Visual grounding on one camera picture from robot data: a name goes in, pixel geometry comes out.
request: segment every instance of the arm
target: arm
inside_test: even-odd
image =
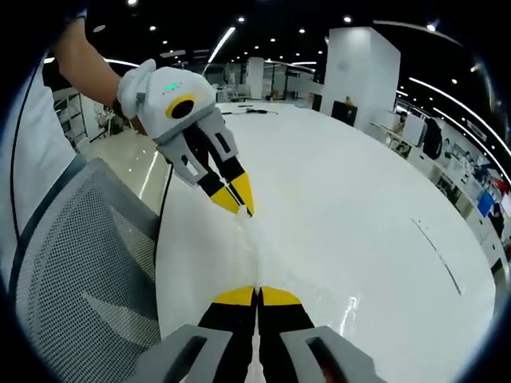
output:
[[[69,24],[53,51],[61,75],[78,92],[113,108],[121,77],[87,41],[83,18]],[[131,122],[139,132],[146,134],[138,118]]]

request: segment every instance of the desk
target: desk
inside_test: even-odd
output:
[[[428,180],[434,185],[438,183],[441,178],[448,179],[460,191],[458,200],[453,201],[459,214],[466,220],[467,225],[472,229],[477,241],[480,243],[481,248],[485,252],[488,264],[491,267],[495,262],[500,259],[504,268],[505,281],[508,286],[511,286],[511,272],[509,264],[504,254],[501,241],[493,225],[488,217],[483,217],[477,209],[477,200],[475,195],[479,195],[482,188],[477,181],[470,176],[465,180],[465,171],[462,169],[461,163],[454,157],[451,157],[449,167],[446,168],[438,162],[432,160],[425,155],[422,150],[413,146],[410,142],[404,140],[401,136],[392,132],[381,124],[371,122],[377,128],[383,130],[394,139],[405,142],[411,146],[410,153],[406,158],[417,170],[419,170]]]
[[[172,178],[156,252],[161,336],[197,323],[226,290],[269,285],[372,356],[382,379],[452,381],[487,331],[495,297],[463,218],[364,133],[293,105],[254,108],[278,115],[224,116],[251,177],[254,217]]]

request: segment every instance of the white wall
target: white wall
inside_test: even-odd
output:
[[[365,105],[369,56],[370,28],[330,31],[321,113],[331,116],[334,101],[348,96],[359,109]]]
[[[366,92],[369,112],[360,116],[355,126],[367,134],[379,130],[370,123],[378,113],[392,110],[399,81],[401,53],[381,34],[372,31],[370,40],[370,86]]]
[[[247,84],[250,87],[251,97],[260,99],[263,96],[264,59],[250,57],[247,65]]]
[[[346,97],[357,106],[355,127],[367,133],[375,113],[392,109],[401,54],[372,28],[330,31],[321,113],[331,115],[334,101]]]

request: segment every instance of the white shirt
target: white shirt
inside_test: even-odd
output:
[[[53,110],[53,94],[37,68],[19,125],[14,157],[14,202],[20,234],[39,203],[76,156]],[[5,286],[16,251],[10,201],[10,159],[14,131],[30,79],[22,86],[6,120],[0,151],[0,267]]]

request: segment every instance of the floor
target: floor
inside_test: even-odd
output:
[[[83,148],[82,154],[87,160],[101,158],[133,193],[160,214],[169,166],[152,140],[130,129],[95,140]]]

